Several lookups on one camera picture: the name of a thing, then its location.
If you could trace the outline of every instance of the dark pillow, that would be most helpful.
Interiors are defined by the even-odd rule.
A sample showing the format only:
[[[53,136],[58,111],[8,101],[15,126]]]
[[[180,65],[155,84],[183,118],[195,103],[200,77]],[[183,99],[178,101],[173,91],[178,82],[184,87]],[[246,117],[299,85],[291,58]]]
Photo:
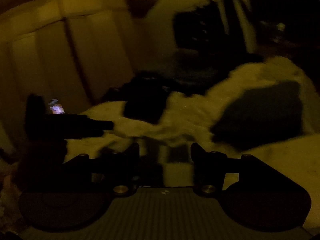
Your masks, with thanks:
[[[301,135],[299,91],[300,85],[292,81],[246,91],[211,128],[213,141],[248,150]]]

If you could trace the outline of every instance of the black circular disc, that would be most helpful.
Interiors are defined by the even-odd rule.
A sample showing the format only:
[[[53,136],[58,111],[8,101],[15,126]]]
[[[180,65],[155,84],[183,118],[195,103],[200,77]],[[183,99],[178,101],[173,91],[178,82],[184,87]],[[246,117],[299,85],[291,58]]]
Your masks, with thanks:
[[[24,192],[19,209],[35,228],[64,231],[93,222],[106,211],[108,203],[105,193]]]
[[[307,192],[250,192],[239,182],[222,193],[225,213],[245,227],[280,232],[301,226],[311,208]]]

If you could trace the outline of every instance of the phone screen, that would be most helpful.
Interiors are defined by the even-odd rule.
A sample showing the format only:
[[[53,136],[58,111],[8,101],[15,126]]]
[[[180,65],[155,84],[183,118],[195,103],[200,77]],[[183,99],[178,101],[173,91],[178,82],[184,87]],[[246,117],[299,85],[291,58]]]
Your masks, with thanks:
[[[50,110],[53,114],[64,114],[64,109],[57,99],[52,99],[49,103]]]

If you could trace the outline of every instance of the ribbed gray panel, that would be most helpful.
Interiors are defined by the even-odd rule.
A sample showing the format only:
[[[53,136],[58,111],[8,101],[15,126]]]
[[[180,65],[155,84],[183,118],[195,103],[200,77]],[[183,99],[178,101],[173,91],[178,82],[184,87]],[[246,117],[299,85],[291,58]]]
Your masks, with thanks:
[[[108,211],[87,228],[68,233],[29,228],[21,237],[25,240],[310,239],[302,228],[264,233],[242,227],[223,212],[215,199],[201,198],[191,188],[139,188],[129,198],[115,199]]]

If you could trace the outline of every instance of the bed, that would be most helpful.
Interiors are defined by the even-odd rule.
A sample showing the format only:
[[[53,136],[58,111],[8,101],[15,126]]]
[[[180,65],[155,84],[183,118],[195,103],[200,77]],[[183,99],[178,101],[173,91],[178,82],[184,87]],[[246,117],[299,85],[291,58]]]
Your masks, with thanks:
[[[210,128],[218,122],[231,102],[247,90],[271,87],[284,81],[295,81],[300,85],[301,136],[247,151],[241,151],[225,142],[212,141]],[[232,158],[250,153],[309,192],[312,208],[304,227],[312,234],[320,231],[320,97],[311,80],[287,58],[274,57],[264,63],[241,65],[226,80],[210,88],[204,96],[186,97],[179,92],[171,93],[157,125],[123,117],[125,103],[107,102],[84,112],[93,119],[113,121],[115,128],[101,138],[69,140],[65,161],[81,153],[96,158],[104,147],[122,151],[133,141],[139,143],[140,155],[144,156],[150,151],[150,144],[153,144],[157,149],[157,161],[163,167],[164,186],[186,187],[193,185],[192,161],[188,155],[193,142],[208,152],[219,151]],[[224,189],[235,181],[237,175],[228,174]]]

